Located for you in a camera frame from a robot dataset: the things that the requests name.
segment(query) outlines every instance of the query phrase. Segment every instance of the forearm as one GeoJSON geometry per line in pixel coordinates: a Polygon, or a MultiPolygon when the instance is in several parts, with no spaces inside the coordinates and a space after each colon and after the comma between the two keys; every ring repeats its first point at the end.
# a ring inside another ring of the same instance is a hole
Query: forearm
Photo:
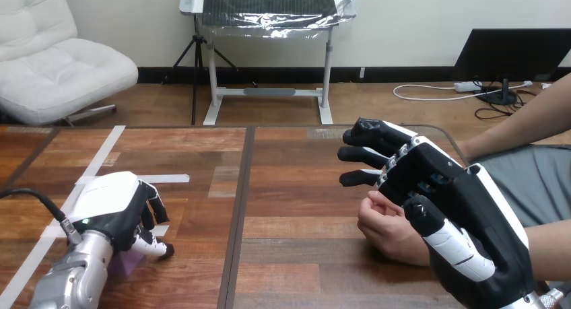
{"type": "Polygon", "coordinates": [[[538,280],[571,280],[571,220],[526,228],[538,280]]]}
{"type": "Polygon", "coordinates": [[[518,112],[460,144],[469,160],[533,143],[571,128],[571,74],[544,90],[518,112]]]}

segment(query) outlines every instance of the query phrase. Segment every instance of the monitor stand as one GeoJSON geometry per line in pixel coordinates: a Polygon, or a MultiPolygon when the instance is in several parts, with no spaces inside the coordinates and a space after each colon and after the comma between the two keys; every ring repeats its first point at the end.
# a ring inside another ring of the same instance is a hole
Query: monitor stand
{"type": "MultiPolygon", "coordinates": [[[[490,104],[494,105],[513,105],[517,102],[517,95],[515,92],[509,89],[510,81],[508,78],[504,78],[502,82],[502,91],[501,92],[494,92],[493,94],[481,95],[477,98],[483,100],[484,102],[489,102],[490,104]]],[[[497,87],[490,87],[488,91],[494,91],[499,88],[497,87]]]]}

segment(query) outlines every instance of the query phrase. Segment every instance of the white robotic hand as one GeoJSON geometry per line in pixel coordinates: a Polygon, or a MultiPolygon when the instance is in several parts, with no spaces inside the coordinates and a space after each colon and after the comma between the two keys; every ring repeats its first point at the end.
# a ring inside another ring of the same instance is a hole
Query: white robotic hand
{"type": "Polygon", "coordinates": [[[430,250],[437,278],[468,308],[544,308],[523,227],[479,164],[457,164],[426,137],[360,118],[339,159],[379,170],[342,174],[343,186],[374,185],[404,208],[430,250]]]}
{"type": "Polygon", "coordinates": [[[135,249],[159,259],[171,257],[172,245],[150,232],[154,221],[147,201],[158,224],[168,221],[156,188],[131,172],[88,183],[69,217],[58,219],[68,237],[76,237],[69,238],[67,254],[38,282],[30,308],[97,308],[107,266],[119,251],[135,249]]]}

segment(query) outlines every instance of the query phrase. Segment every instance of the gray shorts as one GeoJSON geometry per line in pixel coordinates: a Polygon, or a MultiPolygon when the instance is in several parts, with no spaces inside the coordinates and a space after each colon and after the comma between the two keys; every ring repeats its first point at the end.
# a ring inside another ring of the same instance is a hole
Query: gray shorts
{"type": "Polygon", "coordinates": [[[571,150],[528,145],[478,162],[524,227],[571,219],[571,150]]]}

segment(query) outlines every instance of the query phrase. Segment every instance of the white power cable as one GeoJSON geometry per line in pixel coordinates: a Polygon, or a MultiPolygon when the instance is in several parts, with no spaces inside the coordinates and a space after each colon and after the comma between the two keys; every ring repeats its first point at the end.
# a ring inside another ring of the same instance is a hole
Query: white power cable
{"type": "MultiPolygon", "coordinates": [[[[529,87],[532,84],[533,83],[531,81],[524,81],[524,83],[522,85],[516,85],[514,87],[509,87],[509,89],[529,87]]],[[[404,88],[404,87],[419,87],[419,88],[430,88],[430,89],[438,89],[438,90],[453,90],[454,87],[433,87],[431,85],[400,85],[400,86],[396,87],[395,89],[393,89],[393,94],[398,98],[402,98],[402,99],[406,99],[406,100],[419,100],[419,101],[423,101],[423,102],[445,102],[448,100],[460,100],[460,99],[465,99],[465,98],[472,98],[472,97],[478,97],[478,96],[487,95],[487,94],[493,94],[495,92],[501,92],[502,91],[500,89],[500,90],[494,90],[491,92],[482,92],[480,94],[473,94],[473,95],[460,96],[460,97],[454,97],[454,98],[412,98],[412,97],[403,97],[403,96],[397,94],[397,90],[404,88]]]]}

